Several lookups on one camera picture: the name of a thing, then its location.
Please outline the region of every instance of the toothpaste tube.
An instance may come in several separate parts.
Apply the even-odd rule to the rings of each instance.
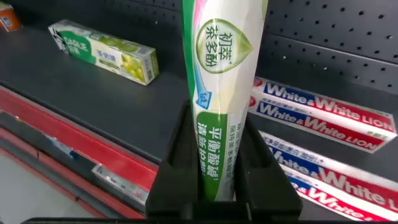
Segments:
[[[258,77],[249,111],[369,153],[397,136],[391,114]]]
[[[268,0],[183,1],[188,87],[207,200],[232,200]]]
[[[352,197],[317,179],[281,166],[296,192],[304,199],[356,221],[397,221],[398,214]]]
[[[261,131],[260,134],[282,166],[398,216],[398,183],[321,156],[270,134]]]

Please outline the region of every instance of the red toothpaste box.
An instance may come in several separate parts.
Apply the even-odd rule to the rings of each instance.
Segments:
[[[397,136],[391,114],[259,77],[249,112],[369,153]]]

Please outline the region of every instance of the toothpaste box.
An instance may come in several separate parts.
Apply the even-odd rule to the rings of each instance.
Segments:
[[[326,203],[329,198],[327,195],[331,195],[337,197],[337,200],[333,199],[332,202],[344,202],[341,204],[347,209],[363,208],[368,213],[397,220],[398,183],[334,161],[270,134],[261,131],[260,134],[282,168],[284,170],[287,170],[286,167],[289,168],[290,173],[294,171],[296,177],[301,177],[298,181],[306,182],[306,184],[295,182],[299,186],[306,186],[305,193],[310,193],[311,188],[316,188],[313,192],[315,195],[319,195],[317,190],[326,192],[324,197],[311,198],[314,194],[310,194],[306,195],[306,198],[310,197],[316,203],[327,205],[329,204]]]
[[[68,20],[49,27],[58,47],[65,53],[93,63],[143,85],[158,74],[156,51],[122,40]]]
[[[281,166],[298,195],[356,221],[397,221],[398,214],[330,187],[291,168]]]
[[[397,136],[391,114],[258,77],[249,111],[369,153]]]

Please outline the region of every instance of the green label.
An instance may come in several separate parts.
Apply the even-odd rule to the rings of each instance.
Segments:
[[[197,127],[205,197],[214,201],[223,176],[228,115],[201,112],[197,117]]]
[[[71,31],[61,31],[60,33],[71,55],[89,63],[96,62],[95,57],[91,54],[91,44],[85,37],[76,35]]]
[[[209,20],[198,33],[197,56],[207,72],[227,72],[252,51],[253,47],[244,33],[223,19]]]

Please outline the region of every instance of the blue stripe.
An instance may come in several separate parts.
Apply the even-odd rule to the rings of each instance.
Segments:
[[[293,161],[293,162],[296,162],[297,165],[299,165],[300,167],[305,167],[305,168],[309,171],[310,174],[311,174],[312,172],[314,172],[314,173],[316,173],[316,174],[319,174],[319,167],[320,167],[320,166],[319,166],[318,164],[314,164],[314,163],[312,163],[312,162],[310,162],[310,161],[306,161],[305,159],[301,159],[301,158],[299,158],[299,157],[297,157],[297,156],[293,156],[293,155],[291,155],[291,154],[289,154],[289,153],[287,153],[287,152],[281,151],[281,150],[276,149],[276,148],[274,148],[274,147],[272,147],[272,146],[269,146],[269,148],[271,149],[271,151],[272,151],[272,153],[273,153],[274,155],[275,155],[277,152],[280,152],[280,156],[282,156],[284,160],[286,160],[286,161],[291,160],[291,161]]]
[[[278,96],[278,95],[276,95],[276,91],[271,93],[271,89],[272,88],[277,88],[278,90],[284,89],[284,91],[282,91],[282,94]],[[298,96],[304,97],[304,98],[307,99],[307,101],[308,100],[312,100],[313,102],[315,101],[315,96],[313,94],[306,93],[306,92],[303,92],[303,91],[300,91],[300,90],[296,90],[296,89],[293,89],[293,88],[285,87],[283,85],[278,85],[278,84],[275,84],[275,83],[267,82],[267,85],[266,85],[266,87],[264,89],[264,93],[267,93],[269,95],[276,96],[278,98],[282,98],[282,99],[286,99],[286,100],[290,100],[290,101],[293,101],[293,102],[296,102],[296,103],[300,103],[302,105],[308,105],[307,103],[301,103],[299,101],[288,99],[287,95],[285,95],[285,97],[283,97],[284,96],[283,92],[285,92],[285,91],[286,91],[286,93],[291,94],[291,95],[298,95]]]
[[[306,189],[306,190],[310,190],[311,187],[312,187],[312,186],[310,186],[309,184],[306,184],[306,183],[302,182],[301,180],[297,180],[297,179],[294,178],[294,177],[289,177],[289,176],[287,176],[287,178],[289,179],[289,181],[290,181],[291,183],[297,184],[297,186],[298,186],[297,188],[304,188],[304,189]]]
[[[262,112],[262,110],[264,110],[264,108],[267,107],[268,105],[270,106],[269,110]],[[277,111],[275,113],[271,114],[271,112],[272,112],[272,110],[274,108],[277,108]],[[257,112],[258,113],[262,113],[262,114],[267,115],[267,116],[270,116],[270,117],[273,117],[273,118],[277,118],[277,119],[279,119],[281,121],[286,121],[286,122],[294,123],[294,124],[296,124],[297,121],[300,120],[300,119],[304,123],[305,119],[307,118],[307,115],[305,115],[305,114],[298,113],[298,112],[295,112],[295,111],[291,111],[291,110],[288,110],[288,109],[285,109],[285,108],[280,108],[278,106],[274,106],[274,105],[268,104],[268,103],[263,102],[263,101],[260,101],[259,106],[257,108]],[[288,114],[290,117],[296,118],[296,121],[289,121],[289,120],[280,118],[279,115],[282,115],[283,113]]]

